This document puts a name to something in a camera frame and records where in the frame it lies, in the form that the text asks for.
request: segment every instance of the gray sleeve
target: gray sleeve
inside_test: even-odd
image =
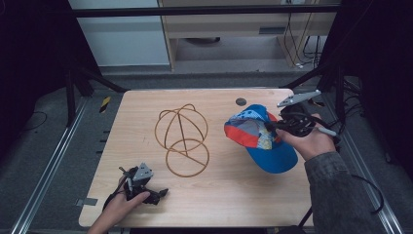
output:
[[[320,154],[305,163],[310,182],[316,233],[378,233],[369,205],[363,202],[337,152]]]

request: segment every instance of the hat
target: hat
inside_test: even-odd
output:
[[[225,135],[245,146],[255,163],[265,172],[284,173],[298,162],[294,148],[284,142],[277,133],[269,132],[265,123],[277,118],[260,104],[253,104],[233,115],[224,125]]]

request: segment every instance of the hand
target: hand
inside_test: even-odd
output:
[[[88,233],[107,233],[107,231],[124,219],[133,209],[138,207],[142,202],[149,197],[149,192],[139,193],[134,198],[127,200],[125,193],[122,192],[124,186],[118,190],[118,194],[109,202],[102,214],[97,218]]]
[[[276,132],[282,140],[294,147],[305,161],[308,161],[322,153],[336,151],[331,136],[326,135],[317,129],[313,129],[307,136],[304,137],[293,136],[290,133],[279,129],[276,129]]]

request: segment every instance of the gold wire hat stand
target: gold wire hat stand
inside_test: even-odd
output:
[[[206,132],[205,132],[205,133],[203,133],[203,132],[201,131],[201,129],[197,126],[197,124],[194,123],[193,120],[191,120],[190,118],[188,118],[188,116],[186,116],[186,115],[183,114],[183,112],[185,112],[185,111],[191,111],[191,112],[197,113],[199,116],[201,116],[201,117],[203,118],[203,120],[204,120],[204,122],[205,122],[205,125],[206,125]],[[165,119],[165,117],[168,116],[168,115],[170,115],[170,114],[173,114],[173,115],[171,116],[170,121],[169,121],[169,124],[168,124],[168,126],[167,126],[167,129],[166,129],[166,131],[165,131],[165,136],[164,136],[163,142],[161,142],[160,139],[159,139],[159,137],[158,137],[159,125],[160,125],[161,121],[162,121],[163,119]],[[178,121],[178,123],[179,123],[179,130],[180,130],[182,139],[177,140],[175,143],[172,143],[170,146],[168,146],[168,145],[167,145],[167,139],[168,139],[168,137],[170,136],[169,131],[170,131],[170,128],[171,128],[171,126],[172,126],[172,123],[175,121],[175,119],[177,119],[177,121]],[[182,119],[185,119],[186,121],[188,121],[189,123],[191,123],[192,126],[195,127],[195,129],[197,130],[197,132],[198,132],[199,135],[201,136],[201,139],[196,139],[196,138],[193,138],[193,137],[186,137],[186,136],[185,136],[184,128],[183,128],[183,125],[182,125]],[[166,163],[167,163],[168,169],[169,169],[173,174],[175,174],[175,175],[177,175],[177,176],[181,176],[181,177],[191,177],[191,176],[196,176],[196,175],[198,175],[198,174],[200,174],[201,172],[204,171],[204,169],[207,167],[207,164],[208,164],[208,162],[209,162],[209,151],[208,151],[207,147],[204,145],[204,141],[205,141],[205,139],[207,138],[207,132],[208,132],[207,119],[204,117],[204,115],[202,115],[199,111],[196,110],[196,108],[195,108],[195,106],[194,106],[193,104],[190,104],[190,103],[189,103],[189,104],[185,104],[185,105],[183,105],[182,107],[177,108],[177,109],[173,109],[173,110],[163,110],[163,111],[161,111],[161,113],[159,114],[159,120],[158,120],[158,122],[156,123],[156,126],[155,126],[155,138],[156,138],[157,142],[158,142],[164,149],[166,149],[166,150],[168,151],[168,152],[167,152],[167,155],[166,155]],[[188,148],[187,142],[189,142],[189,141],[194,141],[194,142],[196,142],[197,144],[196,144],[195,146],[192,146],[192,147]],[[179,144],[180,142],[183,143],[183,149],[176,149],[176,148],[174,148],[174,147],[175,147],[177,144]],[[200,145],[202,145],[202,146],[204,147],[205,151],[206,151],[206,161],[205,161],[204,163],[203,163],[202,161],[200,161],[200,160],[198,160],[198,159],[196,159],[196,158],[194,158],[194,157],[191,157],[191,156],[189,155],[189,151],[198,148]],[[186,158],[188,158],[188,159],[196,162],[197,164],[200,164],[200,165],[202,166],[202,168],[201,168],[199,171],[197,171],[197,172],[195,172],[195,173],[192,173],[192,174],[188,174],[188,175],[178,173],[178,172],[177,172],[175,169],[173,169],[172,166],[169,164],[169,154],[170,154],[171,152],[178,153],[178,154],[180,154],[180,155],[182,155],[182,156],[184,156],[184,157],[186,157]]]

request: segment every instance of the cap brim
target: cap brim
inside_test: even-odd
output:
[[[251,147],[246,147],[246,150],[262,170],[271,174],[284,173],[298,162],[294,148],[285,142],[281,142],[276,148],[270,150]]]

